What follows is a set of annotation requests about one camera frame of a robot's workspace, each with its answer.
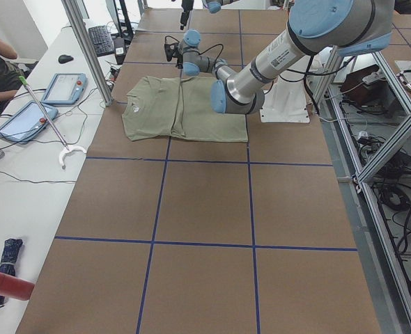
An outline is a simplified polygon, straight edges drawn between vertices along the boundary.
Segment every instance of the white table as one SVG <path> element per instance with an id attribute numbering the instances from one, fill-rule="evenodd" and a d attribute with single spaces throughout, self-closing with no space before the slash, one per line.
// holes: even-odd
<path id="1" fill-rule="evenodd" d="M 86 26 L 95 26 L 89 20 Z M 74 60 L 59 64 L 61 54 L 68 54 Z M 114 55 L 99 58 L 104 74 L 110 64 L 115 63 Z M 81 100 L 96 87 L 85 58 L 70 27 L 63 28 L 52 46 L 37 64 L 28 78 L 33 89 L 46 88 L 52 76 L 57 72 L 83 72 L 88 77 L 88 85 Z M 31 98 L 28 95 L 13 100 L 3 113 L 14 114 Z M 88 118 L 78 145 L 85 148 L 91 144 L 103 113 L 103 101 L 96 90 L 81 106 Z M 70 107 L 59 108 L 65 113 Z M 55 124 L 68 142 L 74 142 L 81 131 L 85 115 L 75 109 L 71 116 L 61 116 Z M 0 118 L 0 125 L 7 118 Z M 39 141 L 58 140 L 51 127 L 47 127 L 35 139 Z M 9 142 L 0 140 L 0 147 Z M 85 154 L 76 152 L 65 158 L 66 170 L 62 170 L 58 157 L 63 146 L 60 143 L 28 143 L 6 148 L 5 157 L 0 160 L 0 170 L 23 180 L 77 180 Z M 74 184 L 31 184 L 17 182 L 0 174 L 0 257 L 4 240 L 21 238 L 24 245 L 20 251 L 19 261 L 15 266 L 17 276 L 35 283 L 40 274 L 54 234 L 65 211 Z M 4 308 L 0 309 L 0 334 L 11 334 L 16 331 L 26 309 L 26 301 L 6 299 Z"/>

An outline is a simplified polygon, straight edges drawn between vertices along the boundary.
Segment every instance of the red cylinder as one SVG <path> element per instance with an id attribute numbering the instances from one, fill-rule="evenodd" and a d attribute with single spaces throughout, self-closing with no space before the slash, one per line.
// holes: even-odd
<path id="1" fill-rule="evenodd" d="M 7 273 L 0 273 L 0 296 L 27 301 L 31 298 L 33 283 L 20 280 Z"/>

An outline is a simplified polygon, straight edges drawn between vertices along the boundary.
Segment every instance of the black keyboard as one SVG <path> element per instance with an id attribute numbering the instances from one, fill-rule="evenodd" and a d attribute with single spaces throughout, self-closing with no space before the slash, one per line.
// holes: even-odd
<path id="1" fill-rule="evenodd" d="M 114 53 L 114 43 L 107 26 L 94 26 L 88 29 L 97 57 Z"/>

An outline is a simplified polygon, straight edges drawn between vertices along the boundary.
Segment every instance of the black computer mouse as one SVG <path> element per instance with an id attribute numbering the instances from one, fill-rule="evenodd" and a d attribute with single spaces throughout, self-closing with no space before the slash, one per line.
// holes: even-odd
<path id="1" fill-rule="evenodd" d="M 61 56 L 59 56 L 59 63 L 60 64 L 64 64 L 67 63 L 68 61 L 73 61 L 74 57 L 73 56 L 69 56 L 67 54 L 62 54 Z"/>

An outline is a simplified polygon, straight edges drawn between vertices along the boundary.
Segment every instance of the reacher grabber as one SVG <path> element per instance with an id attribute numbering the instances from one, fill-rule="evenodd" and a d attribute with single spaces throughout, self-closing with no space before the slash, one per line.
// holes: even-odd
<path id="1" fill-rule="evenodd" d="M 41 112 L 43 113 L 44 117 L 46 118 L 46 121 L 51 125 L 52 129 L 54 130 L 55 134 L 58 136 L 60 142 L 63 144 L 63 150 L 59 154 L 59 163 L 62 169 L 66 168 L 65 165 L 65 156 L 73 151 L 82 151 L 84 154 L 86 154 L 86 150 L 82 146 L 77 146 L 77 145 L 69 145 L 68 142 L 64 139 L 64 137 L 61 135 L 60 131 L 57 129 L 55 126 L 54 122 L 52 119 L 49 117 L 49 115 L 46 112 L 46 109 L 44 106 L 41 104 L 40 100 L 36 97 L 36 95 L 33 93 L 32 88 L 30 85 L 27 83 L 26 79 L 22 76 L 20 76 L 20 81 L 22 82 L 23 86 L 26 88 L 28 93 L 32 96 L 34 102 L 38 105 L 40 108 Z"/>

